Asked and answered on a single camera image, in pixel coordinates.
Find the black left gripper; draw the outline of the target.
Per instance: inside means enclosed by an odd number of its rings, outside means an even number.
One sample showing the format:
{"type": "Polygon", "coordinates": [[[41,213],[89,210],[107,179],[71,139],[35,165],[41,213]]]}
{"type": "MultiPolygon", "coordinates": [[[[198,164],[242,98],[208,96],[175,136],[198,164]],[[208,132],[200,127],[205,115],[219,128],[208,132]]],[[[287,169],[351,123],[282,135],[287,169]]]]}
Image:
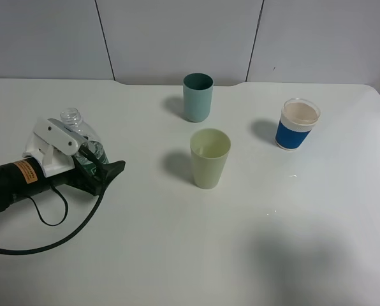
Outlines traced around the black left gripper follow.
{"type": "Polygon", "coordinates": [[[27,196],[32,197],[61,185],[69,185],[93,196],[99,196],[104,187],[107,188],[124,171],[125,166],[125,161],[103,164],[103,181],[80,169],[46,178],[34,158],[21,159],[0,166],[0,204],[14,204],[27,196]]]}

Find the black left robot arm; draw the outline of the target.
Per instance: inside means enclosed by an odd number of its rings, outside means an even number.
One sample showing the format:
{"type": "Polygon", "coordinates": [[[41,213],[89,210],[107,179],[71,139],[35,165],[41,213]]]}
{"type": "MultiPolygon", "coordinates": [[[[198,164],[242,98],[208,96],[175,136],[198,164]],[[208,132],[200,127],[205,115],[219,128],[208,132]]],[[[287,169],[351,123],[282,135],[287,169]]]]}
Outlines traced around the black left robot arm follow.
{"type": "Polygon", "coordinates": [[[10,205],[31,198],[37,194],[53,190],[61,185],[68,185],[93,196],[109,186],[125,168],[125,161],[104,164],[104,176],[97,171],[90,176],[82,166],[46,178],[35,158],[28,157],[20,161],[0,166],[0,212],[10,205]]]}

